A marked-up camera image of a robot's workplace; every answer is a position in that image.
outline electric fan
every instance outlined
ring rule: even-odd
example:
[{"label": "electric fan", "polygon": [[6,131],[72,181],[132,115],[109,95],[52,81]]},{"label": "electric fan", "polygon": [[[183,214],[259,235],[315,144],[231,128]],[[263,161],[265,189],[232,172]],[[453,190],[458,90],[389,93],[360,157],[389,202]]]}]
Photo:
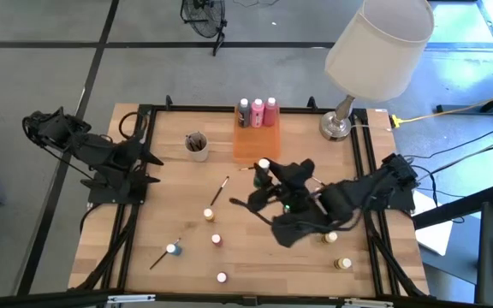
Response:
[{"label": "electric fan", "polygon": [[225,0],[181,1],[180,17],[185,23],[190,24],[198,35],[208,39],[218,35],[212,48],[213,56],[225,39],[223,28],[228,24],[225,20],[225,11]]}]

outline lamp base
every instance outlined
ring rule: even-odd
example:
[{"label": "lamp base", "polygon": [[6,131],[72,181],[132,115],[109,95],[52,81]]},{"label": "lamp base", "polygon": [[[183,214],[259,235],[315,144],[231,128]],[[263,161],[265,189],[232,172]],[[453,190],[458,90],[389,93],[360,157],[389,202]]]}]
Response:
[{"label": "lamp base", "polygon": [[336,124],[334,117],[336,113],[334,111],[327,112],[321,118],[319,123],[319,131],[326,139],[330,141],[342,141],[351,132],[351,121],[348,118],[340,120]]}]

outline floor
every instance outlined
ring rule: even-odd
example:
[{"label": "floor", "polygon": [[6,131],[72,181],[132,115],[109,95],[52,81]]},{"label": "floor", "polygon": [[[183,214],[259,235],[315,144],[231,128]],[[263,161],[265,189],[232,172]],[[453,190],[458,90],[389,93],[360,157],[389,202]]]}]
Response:
[{"label": "floor", "polygon": [[[226,2],[228,41],[332,42],[362,3],[317,0],[305,5],[302,0],[282,0],[248,8],[238,4],[253,2]],[[488,8],[486,13],[493,14],[493,0],[482,3]],[[385,108],[406,119],[430,114],[438,104],[473,104],[492,98],[489,25],[493,25],[478,4],[431,3],[435,32],[410,86],[388,102],[360,101],[356,106]],[[111,0],[0,0],[0,41],[98,42],[110,5]],[[175,0],[121,0],[108,41],[210,41],[180,21],[179,8]],[[90,87],[86,80],[93,77],[89,71],[97,58],[95,51],[0,48],[0,196],[5,199],[0,206],[0,296],[15,292],[56,168],[53,157],[25,138],[20,129],[22,117],[35,110],[52,112],[59,106],[73,114],[81,101],[88,103],[85,120],[93,132],[104,133],[115,103],[162,104],[167,94],[175,104],[234,104],[243,97],[274,96],[286,106],[304,106],[314,96],[321,107],[334,106],[344,96],[324,75],[328,52],[324,49],[223,48],[216,57],[209,49],[199,48],[106,49]],[[398,152],[429,155],[490,130],[493,116],[447,115],[405,124],[394,134]],[[492,142],[493,134],[416,164],[435,169]],[[33,293],[63,291],[67,286],[86,206],[87,190],[80,178],[73,170],[67,173]],[[493,186],[493,151],[436,178],[438,189],[458,195]],[[431,187],[431,183],[423,181],[422,187]],[[442,203],[452,200],[439,195]],[[432,294],[472,302],[472,284],[431,267],[425,269]]]}]

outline white lampshade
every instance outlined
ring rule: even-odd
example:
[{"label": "white lampshade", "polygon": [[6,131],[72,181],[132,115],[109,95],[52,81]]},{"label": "white lampshade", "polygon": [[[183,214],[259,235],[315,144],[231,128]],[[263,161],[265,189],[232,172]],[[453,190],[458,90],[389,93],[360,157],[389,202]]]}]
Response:
[{"label": "white lampshade", "polygon": [[326,74],[356,98],[384,101],[407,88],[433,33],[425,0],[365,0],[326,57]]}]

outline wooden tabletop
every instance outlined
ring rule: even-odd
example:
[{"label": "wooden tabletop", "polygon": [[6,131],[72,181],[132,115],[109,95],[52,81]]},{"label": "wooden tabletop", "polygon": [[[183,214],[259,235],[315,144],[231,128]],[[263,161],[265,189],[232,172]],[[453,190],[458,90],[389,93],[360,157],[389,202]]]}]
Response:
[{"label": "wooden tabletop", "polygon": [[[138,109],[137,104],[118,104],[108,135],[116,142],[122,137],[117,125],[122,116]],[[367,110],[377,163],[395,150],[385,110]],[[311,158],[314,176],[324,182],[353,179],[355,174],[351,140],[329,142],[318,131],[320,115],[281,115],[282,150],[279,163]],[[124,123],[131,133],[134,117]],[[323,244],[320,234],[299,240],[292,248],[279,246],[269,226],[246,209],[232,205],[229,198],[246,200],[254,190],[253,170],[233,159],[233,113],[158,112],[151,151],[164,166],[150,165],[150,175],[161,179],[151,184],[134,236],[126,290],[142,293],[232,293],[301,296],[374,296],[365,226],[338,234],[337,242]],[[210,141],[206,162],[189,159],[184,137],[205,133]],[[362,132],[361,152],[365,155]],[[368,162],[364,157],[365,170]],[[229,182],[212,209],[216,221],[207,222],[203,209],[212,200],[226,176]],[[310,188],[314,181],[306,183]],[[82,283],[105,254],[116,213],[115,205],[103,205],[85,221],[75,256],[69,286]],[[278,204],[261,211],[267,218],[282,214]],[[396,259],[418,288],[428,292],[425,273],[412,221],[398,211],[388,210],[389,234]],[[223,245],[216,247],[211,236],[220,234]],[[183,252],[167,255],[149,270],[165,247],[181,237]],[[115,262],[111,286],[121,256]],[[350,269],[335,269],[333,261],[350,258]],[[389,293],[385,262],[380,256],[384,291]],[[219,272],[228,274],[226,283],[217,282]]]}]

